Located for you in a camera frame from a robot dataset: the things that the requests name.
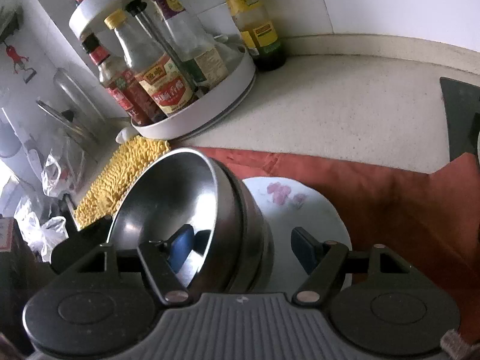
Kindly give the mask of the steel bowl front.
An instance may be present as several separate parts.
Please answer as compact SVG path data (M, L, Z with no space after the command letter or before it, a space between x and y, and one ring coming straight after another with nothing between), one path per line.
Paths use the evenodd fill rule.
M259 293L266 289L272 275L274 243L269 223L243 181L227 166L218 163L235 192L241 213L241 249L236 276L230 293Z

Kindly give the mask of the steel bowl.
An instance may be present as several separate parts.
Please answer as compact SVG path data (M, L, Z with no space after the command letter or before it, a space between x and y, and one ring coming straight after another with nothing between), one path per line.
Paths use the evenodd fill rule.
M259 293L266 289L272 275L274 243L269 223L243 181L227 166L218 163L235 192L241 213L241 249L236 276L230 293Z
M195 150L175 150L140 175L115 214L108 243L134 251L151 242L191 287L207 268L222 225L221 173Z
M245 265L245 215L238 184L221 162L210 158L216 188L216 219L208 228L210 238L203 252L204 260L188 289L194 297L203 293L240 293L251 278Z

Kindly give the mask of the large white rose plate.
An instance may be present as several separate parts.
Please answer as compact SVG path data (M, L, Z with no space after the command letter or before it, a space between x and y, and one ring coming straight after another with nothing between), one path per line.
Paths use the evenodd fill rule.
M270 227L274 247L271 275L255 287L256 293L285 293L291 297L308 278L290 246L296 227L305 229L319 242L352 246L335 207L318 191L283 177L251 177L243 183Z

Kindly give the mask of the steel bowl back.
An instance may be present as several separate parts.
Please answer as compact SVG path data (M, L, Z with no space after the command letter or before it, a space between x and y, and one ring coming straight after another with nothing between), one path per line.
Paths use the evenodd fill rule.
M188 289L194 297L203 293L240 293L251 278L245 265L245 215L238 184L221 162L210 158L216 188L216 219L208 228L210 238L203 252L204 260Z

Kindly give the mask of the yellow chenille mat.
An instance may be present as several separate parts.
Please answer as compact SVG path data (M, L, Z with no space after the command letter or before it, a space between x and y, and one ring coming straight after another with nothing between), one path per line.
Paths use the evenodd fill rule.
M168 141L140 135L121 144L75 210L75 220L80 229L106 215L113 217L140 174L170 150Z

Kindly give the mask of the plastic bag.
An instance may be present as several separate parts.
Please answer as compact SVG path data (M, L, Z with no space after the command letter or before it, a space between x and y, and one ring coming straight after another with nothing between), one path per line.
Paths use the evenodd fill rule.
M43 193L56 198L76 194L83 186L86 164L86 152L69 135L53 136L41 172Z

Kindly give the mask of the red cloth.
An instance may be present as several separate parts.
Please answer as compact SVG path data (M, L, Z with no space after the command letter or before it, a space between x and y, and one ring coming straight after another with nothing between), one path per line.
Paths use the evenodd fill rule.
M381 243L456 301L460 334L479 342L479 164L462 154L431 174L300 154L204 148L237 177L285 177L335 207L355 250Z

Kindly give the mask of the red-label soy sauce bottle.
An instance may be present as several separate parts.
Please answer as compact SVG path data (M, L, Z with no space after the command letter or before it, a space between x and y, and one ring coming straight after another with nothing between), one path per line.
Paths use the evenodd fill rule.
M151 96L136 80L124 59L112 54L93 33L80 38L81 46L98 69L98 80L140 127L152 125L167 118Z

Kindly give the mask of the white rotating condiment tray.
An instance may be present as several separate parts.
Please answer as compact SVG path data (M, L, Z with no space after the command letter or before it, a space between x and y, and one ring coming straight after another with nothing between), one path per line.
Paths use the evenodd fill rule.
M83 0L69 20L76 37L103 30L102 19L129 0ZM186 139L209 128L233 111L250 92L256 79L256 67L245 46L226 43L238 55L230 65L233 71L215 88L204 85L194 90L195 100L184 110L148 126L131 125L138 133L150 139Z

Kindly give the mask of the purple-label clear bottle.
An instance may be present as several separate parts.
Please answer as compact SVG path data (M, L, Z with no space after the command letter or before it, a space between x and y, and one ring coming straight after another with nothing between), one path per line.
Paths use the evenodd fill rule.
M180 0L151 0L169 33L172 48L199 86L214 88L229 74L213 38Z

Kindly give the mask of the black gas stove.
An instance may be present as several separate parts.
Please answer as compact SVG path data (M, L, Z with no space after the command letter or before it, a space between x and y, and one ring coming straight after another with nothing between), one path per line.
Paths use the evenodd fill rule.
M480 88L442 76L439 79L448 125L450 160L463 153L476 155L479 138Z

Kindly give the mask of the yellow-green sesame oil bottle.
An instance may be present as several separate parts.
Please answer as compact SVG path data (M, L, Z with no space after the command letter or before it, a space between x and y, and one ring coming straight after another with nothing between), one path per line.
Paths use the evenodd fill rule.
M258 72L271 72L287 61L287 52L260 0L225 0L230 16Z

